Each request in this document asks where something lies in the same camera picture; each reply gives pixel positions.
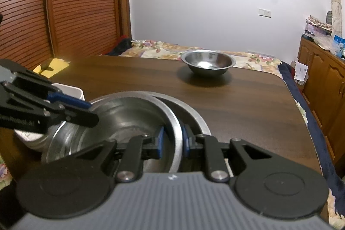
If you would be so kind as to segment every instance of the wooden wardrobe door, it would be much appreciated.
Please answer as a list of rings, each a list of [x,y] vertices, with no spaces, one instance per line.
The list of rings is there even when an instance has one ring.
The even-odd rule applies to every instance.
[[[47,13],[59,58],[102,54],[120,36],[118,0],[47,0]]]
[[[0,0],[0,58],[32,69],[52,58],[44,0]]]

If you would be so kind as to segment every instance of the metal bowl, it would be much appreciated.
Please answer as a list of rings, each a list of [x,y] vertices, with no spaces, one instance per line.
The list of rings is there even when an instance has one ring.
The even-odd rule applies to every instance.
[[[145,93],[149,94],[163,103],[165,103],[176,115],[177,119],[182,122],[183,124],[188,124],[192,130],[192,132],[197,134],[205,134],[211,135],[211,131],[208,128],[205,120],[201,117],[201,115],[191,106],[186,104],[185,102],[174,98],[172,96],[168,96],[161,93],[156,92],[148,92],[148,91],[131,91],[131,93]],[[114,94],[109,94],[106,96],[100,97],[100,99],[107,99],[112,97]]]
[[[162,101],[139,92],[120,92],[93,100],[90,110],[99,123],[85,128],[65,123],[44,148],[42,162],[50,162],[108,138],[128,142],[135,135],[150,135],[165,126],[163,157],[144,162],[146,172],[176,172],[182,157],[182,130],[171,109]]]
[[[211,50],[190,50],[182,54],[181,60],[197,75],[216,77],[224,74],[236,64],[228,54]]]

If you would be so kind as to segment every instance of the white plastic container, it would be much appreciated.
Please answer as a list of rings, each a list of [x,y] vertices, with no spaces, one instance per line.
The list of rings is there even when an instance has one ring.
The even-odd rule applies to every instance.
[[[64,85],[60,83],[53,83],[52,85],[58,87],[66,95],[78,98],[85,101],[83,90],[77,87]],[[19,139],[31,149],[34,149],[38,152],[42,152],[44,144],[47,140],[47,136],[43,134],[25,132],[20,130],[14,130]]]

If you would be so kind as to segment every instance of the light switch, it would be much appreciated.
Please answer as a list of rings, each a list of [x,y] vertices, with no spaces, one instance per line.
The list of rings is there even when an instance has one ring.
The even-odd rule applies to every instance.
[[[259,8],[259,16],[271,17],[271,11]]]

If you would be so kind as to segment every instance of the cabinet knob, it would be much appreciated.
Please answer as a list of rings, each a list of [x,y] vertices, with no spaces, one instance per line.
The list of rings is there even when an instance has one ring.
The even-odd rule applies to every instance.
[[[344,81],[340,84],[340,88],[339,88],[339,94],[341,94],[342,92],[342,87],[343,87]]]

